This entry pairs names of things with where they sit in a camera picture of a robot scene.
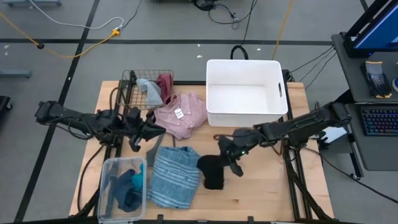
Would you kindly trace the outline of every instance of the keyboard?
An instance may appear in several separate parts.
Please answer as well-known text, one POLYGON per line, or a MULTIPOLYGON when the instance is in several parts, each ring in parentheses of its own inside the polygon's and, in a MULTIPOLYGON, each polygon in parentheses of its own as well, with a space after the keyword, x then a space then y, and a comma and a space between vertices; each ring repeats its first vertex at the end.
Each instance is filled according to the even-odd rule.
POLYGON ((398 106, 362 106, 362 122, 367 136, 398 136, 398 106))

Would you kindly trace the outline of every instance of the computer monitor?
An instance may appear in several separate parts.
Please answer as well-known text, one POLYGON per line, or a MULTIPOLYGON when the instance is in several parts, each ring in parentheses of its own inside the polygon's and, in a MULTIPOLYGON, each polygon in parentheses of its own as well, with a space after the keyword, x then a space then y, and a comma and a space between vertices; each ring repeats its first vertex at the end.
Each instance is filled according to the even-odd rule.
POLYGON ((345 34, 350 57, 398 52, 398 0, 376 0, 345 34))

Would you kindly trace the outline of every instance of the white plastic bin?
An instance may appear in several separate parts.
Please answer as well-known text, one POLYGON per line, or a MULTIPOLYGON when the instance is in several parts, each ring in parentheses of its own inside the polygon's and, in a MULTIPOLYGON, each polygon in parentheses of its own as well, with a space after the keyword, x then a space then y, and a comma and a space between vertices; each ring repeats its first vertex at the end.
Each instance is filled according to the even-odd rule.
POLYGON ((99 223, 132 223, 144 218, 146 211, 146 183, 147 183, 147 161, 143 157, 119 157, 107 159, 103 164, 101 174, 101 187, 99 189, 99 201, 97 216, 99 223), (124 212, 118 208, 115 198, 116 180, 129 169, 135 174, 143 172, 142 175, 142 205, 133 212, 124 212))
POLYGON ((273 60, 209 60, 206 108, 211 126, 251 127, 287 113, 282 69, 273 60))

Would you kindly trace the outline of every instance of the white cable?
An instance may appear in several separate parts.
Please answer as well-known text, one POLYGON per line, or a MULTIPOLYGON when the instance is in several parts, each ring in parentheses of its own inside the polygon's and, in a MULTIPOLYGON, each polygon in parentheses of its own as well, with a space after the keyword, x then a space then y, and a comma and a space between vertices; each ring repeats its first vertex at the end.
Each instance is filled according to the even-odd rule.
POLYGON ((119 30, 119 29, 121 29, 121 28, 123 27, 123 24, 124 24, 124 19, 121 18, 121 17, 114 17, 114 18, 110 19, 108 22, 105 22, 105 23, 104 23, 102 26, 100 26, 100 27, 87 27, 87 26, 84 26, 84 25, 75 25, 75 24, 67 24, 67 23, 63 23, 63 22, 58 22, 58 21, 56 21, 55 19, 51 18, 49 15, 47 15, 43 10, 41 10, 41 8, 39 8, 39 7, 33 2, 33 0, 29 0, 29 1, 30 1, 30 3, 32 3, 32 4, 36 7, 36 9, 38 9, 42 14, 44 14, 45 16, 47 16, 47 18, 49 18, 51 21, 53 21, 53 22, 55 22, 55 23, 57 23, 57 24, 60 24, 60 25, 72 26, 72 27, 83 27, 83 28, 87 28, 87 29, 96 30, 96 29, 100 29, 100 28, 106 26, 108 23, 110 23, 110 22, 113 21, 114 19, 120 19, 120 20, 122 20, 122 23, 121 23, 117 28, 115 28, 115 29, 119 30))

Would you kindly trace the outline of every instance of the black desk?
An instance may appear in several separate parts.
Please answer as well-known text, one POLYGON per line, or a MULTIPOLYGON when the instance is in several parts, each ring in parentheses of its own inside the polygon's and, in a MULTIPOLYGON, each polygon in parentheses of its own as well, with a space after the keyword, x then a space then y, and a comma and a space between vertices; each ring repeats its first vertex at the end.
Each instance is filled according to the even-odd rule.
MULTIPOLYGON (((367 60, 383 61, 383 71, 390 82, 398 77, 398 53, 376 52, 369 58, 349 58, 343 46, 343 37, 340 34, 331 37, 335 46, 337 56, 346 77, 349 90, 340 98, 350 99, 343 101, 347 104, 349 113, 353 117, 350 123, 352 134, 349 134, 351 143, 355 143, 359 155, 367 170, 398 170, 398 137, 365 136, 361 126, 358 105, 354 103, 395 103, 398 104, 398 93, 393 90, 392 97, 388 99, 377 99, 370 97, 369 87, 360 69, 362 63, 367 60)), ((362 176, 356 151, 351 144, 353 153, 350 153, 355 173, 362 176)))
POLYGON ((398 103, 398 93, 393 90, 392 97, 388 99, 373 98, 369 94, 369 87, 366 83, 363 72, 359 68, 365 61, 383 61, 383 72, 391 82, 398 77, 398 53, 397 52, 376 52, 369 58, 349 58, 343 46, 344 39, 340 34, 331 37, 335 46, 338 59, 354 101, 357 103, 398 103))

